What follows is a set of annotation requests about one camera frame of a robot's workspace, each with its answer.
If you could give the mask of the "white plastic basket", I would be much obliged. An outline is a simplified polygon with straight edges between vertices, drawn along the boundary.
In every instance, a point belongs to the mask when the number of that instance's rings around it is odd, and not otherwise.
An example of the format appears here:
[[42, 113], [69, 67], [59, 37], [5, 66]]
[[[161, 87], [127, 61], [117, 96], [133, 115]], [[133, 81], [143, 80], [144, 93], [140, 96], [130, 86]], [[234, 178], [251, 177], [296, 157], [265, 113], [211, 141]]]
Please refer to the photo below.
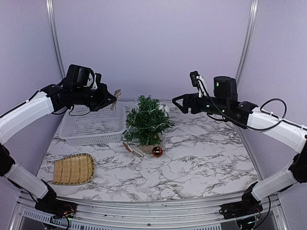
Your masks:
[[59, 126], [59, 137], [72, 146], [120, 142], [125, 132], [126, 108], [122, 102], [91, 112], [84, 105], [67, 111]]

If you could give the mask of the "small green christmas tree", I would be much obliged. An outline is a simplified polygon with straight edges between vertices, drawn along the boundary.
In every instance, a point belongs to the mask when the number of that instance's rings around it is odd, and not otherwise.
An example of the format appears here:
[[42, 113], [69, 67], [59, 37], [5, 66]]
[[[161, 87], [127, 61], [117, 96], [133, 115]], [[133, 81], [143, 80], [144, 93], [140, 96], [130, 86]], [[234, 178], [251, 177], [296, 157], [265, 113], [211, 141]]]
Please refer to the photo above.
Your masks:
[[126, 118], [124, 138], [127, 143], [138, 143], [145, 153], [151, 153], [156, 146], [162, 145], [163, 134], [175, 126], [169, 115], [159, 110], [160, 101], [141, 95], [136, 108], [132, 108]]

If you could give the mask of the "red ball ornament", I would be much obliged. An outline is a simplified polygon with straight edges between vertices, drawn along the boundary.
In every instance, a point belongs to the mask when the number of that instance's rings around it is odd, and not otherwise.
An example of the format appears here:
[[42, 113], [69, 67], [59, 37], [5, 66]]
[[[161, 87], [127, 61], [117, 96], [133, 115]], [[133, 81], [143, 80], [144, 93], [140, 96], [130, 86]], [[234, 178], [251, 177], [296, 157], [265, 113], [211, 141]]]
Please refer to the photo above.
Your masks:
[[162, 147], [156, 146], [152, 149], [152, 155], [156, 158], [160, 158], [163, 155], [164, 151]]

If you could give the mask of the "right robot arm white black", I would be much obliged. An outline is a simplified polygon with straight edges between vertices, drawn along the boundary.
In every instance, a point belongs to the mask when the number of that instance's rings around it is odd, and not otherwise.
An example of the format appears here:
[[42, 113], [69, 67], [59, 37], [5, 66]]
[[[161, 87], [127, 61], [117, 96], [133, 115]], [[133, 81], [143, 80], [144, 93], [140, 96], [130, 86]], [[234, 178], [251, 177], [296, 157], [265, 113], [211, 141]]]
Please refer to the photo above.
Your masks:
[[172, 102], [184, 114], [191, 112], [206, 113], [208, 116], [219, 115], [220, 121], [231, 122], [235, 126], [262, 133], [283, 143], [296, 152], [292, 163], [283, 169], [256, 182], [242, 195], [238, 203], [238, 211], [247, 215], [256, 204], [264, 198], [281, 192], [296, 183], [307, 181], [307, 128], [288, 121], [284, 116], [267, 112], [263, 106], [247, 101], [238, 101], [237, 84], [228, 76], [214, 77], [214, 96], [206, 89], [204, 77], [192, 72], [190, 79], [197, 93], [187, 93], [173, 98]]

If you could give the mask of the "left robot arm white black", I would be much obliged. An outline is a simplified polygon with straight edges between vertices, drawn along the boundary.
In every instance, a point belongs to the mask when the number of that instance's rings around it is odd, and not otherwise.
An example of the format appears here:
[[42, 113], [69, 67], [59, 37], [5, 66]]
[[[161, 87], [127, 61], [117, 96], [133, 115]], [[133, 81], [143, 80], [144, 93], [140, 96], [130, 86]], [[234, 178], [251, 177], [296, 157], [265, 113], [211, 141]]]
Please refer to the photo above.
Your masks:
[[64, 108], [84, 105], [97, 112], [116, 102], [101, 78], [101, 74], [89, 67], [71, 64], [60, 83], [38, 90], [0, 116], [0, 175], [29, 192], [50, 213], [57, 213], [61, 207], [55, 191], [16, 162], [5, 144], [32, 123]]

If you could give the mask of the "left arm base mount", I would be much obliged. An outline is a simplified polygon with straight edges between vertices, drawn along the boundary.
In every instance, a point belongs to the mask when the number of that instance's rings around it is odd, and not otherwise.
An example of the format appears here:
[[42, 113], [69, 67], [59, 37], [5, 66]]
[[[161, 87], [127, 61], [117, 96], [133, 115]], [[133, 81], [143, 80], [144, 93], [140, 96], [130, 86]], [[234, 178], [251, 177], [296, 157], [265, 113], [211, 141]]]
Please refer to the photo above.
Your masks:
[[77, 204], [64, 200], [38, 201], [35, 204], [35, 209], [53, 214], [56, 217], [72, 218], [75, 215]]

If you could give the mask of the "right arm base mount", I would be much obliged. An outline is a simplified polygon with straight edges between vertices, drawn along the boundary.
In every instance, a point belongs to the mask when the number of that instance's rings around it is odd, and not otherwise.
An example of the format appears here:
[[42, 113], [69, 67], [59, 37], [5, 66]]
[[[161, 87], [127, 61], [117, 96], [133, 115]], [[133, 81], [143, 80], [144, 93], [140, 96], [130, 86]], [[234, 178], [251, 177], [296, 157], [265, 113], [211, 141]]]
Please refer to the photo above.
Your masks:
[[224, 219], [232, 219], [260, 213], [263, 210], [260, 201], [257, 201], [251, 194], [252, 189], [258, 182], [250, 185], [243, 193], [241, 201], [222, 204], [219, 209], [219, 214], [223, 215]]

